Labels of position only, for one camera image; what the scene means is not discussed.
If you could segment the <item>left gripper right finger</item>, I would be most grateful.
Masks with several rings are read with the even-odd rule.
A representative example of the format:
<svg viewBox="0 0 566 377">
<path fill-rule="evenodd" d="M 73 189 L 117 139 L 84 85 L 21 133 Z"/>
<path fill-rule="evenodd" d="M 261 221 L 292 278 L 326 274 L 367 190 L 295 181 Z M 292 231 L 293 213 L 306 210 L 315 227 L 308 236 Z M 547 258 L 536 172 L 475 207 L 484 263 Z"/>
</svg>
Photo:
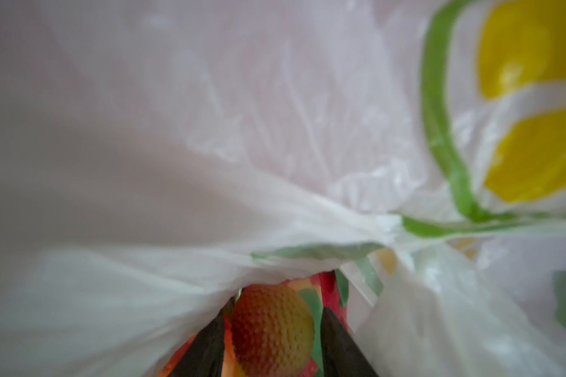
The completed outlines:
<svg viewBox="0 0 566 377">
<path fill-rule="evenodd" d="M 325 377 L 378 377 L 330 308 L 322 312 L 320 332 Z"/>
</svg>

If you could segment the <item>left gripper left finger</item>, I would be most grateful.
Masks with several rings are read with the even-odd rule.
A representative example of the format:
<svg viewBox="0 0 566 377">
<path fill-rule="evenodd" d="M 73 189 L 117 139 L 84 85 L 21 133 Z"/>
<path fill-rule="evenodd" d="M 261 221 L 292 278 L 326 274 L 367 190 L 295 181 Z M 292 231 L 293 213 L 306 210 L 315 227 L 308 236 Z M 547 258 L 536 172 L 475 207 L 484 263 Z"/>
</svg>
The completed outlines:
<svg viewBox="0 0 566 377">
<path fill-rule="evenodd" d="M 219 314 L 195 337 L 169 377 L 220 377 L 225 352 L 225 315 Z"/>
</svg>

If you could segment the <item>red fake dragon fruit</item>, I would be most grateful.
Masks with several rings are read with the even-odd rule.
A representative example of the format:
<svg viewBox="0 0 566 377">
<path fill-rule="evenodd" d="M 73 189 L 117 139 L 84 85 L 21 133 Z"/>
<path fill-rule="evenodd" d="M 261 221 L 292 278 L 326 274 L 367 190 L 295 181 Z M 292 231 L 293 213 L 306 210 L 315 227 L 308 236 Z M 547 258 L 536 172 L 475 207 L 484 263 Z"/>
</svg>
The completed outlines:
<svg viewBox="0 0 566 377">
<path fill-rule="evenodd" d="M 304 301 L 310 306 L 315 323 L 315 341 L 311 355 L 311 360 L 300 373 L 302 376 L 323 376 L 322 349 L 320 341 L 320 320 L 322 310 L 330 308 L 335 312 L 337 318 L 345 328 L 347 325 L 347 300 L 349 297 L 349 283 L 346 277 L 339 270 L 318 273 L 309 278 L 286 281 L 285 285 L 291 287 L 302 296 Z M 225 336 L 224 336 L 224 357 L 223 357 L 223 376 L 243 376 L 245 375 L 240 364 L 237 363 L 234 346 L 232 342 L 232 331 L 230 320 L 232 318 L 234 304 L 239 299 L 236 295 L 227 303 L 224 309 Z"/>
</svg>

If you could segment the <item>white lemon print plastic bag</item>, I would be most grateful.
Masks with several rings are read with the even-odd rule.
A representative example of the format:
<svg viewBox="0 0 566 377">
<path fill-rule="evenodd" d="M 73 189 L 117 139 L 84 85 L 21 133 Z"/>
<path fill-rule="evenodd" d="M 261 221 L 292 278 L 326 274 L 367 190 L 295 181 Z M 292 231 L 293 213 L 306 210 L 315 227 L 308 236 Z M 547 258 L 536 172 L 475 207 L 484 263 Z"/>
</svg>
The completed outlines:
<svg viewBox="0 0 566 377">
<path fill-rule="evenodd" d="M 0 1 L 0 376 L 326 270 L 382 375 L 566 376 L 566 1 Z"/>
</svg>

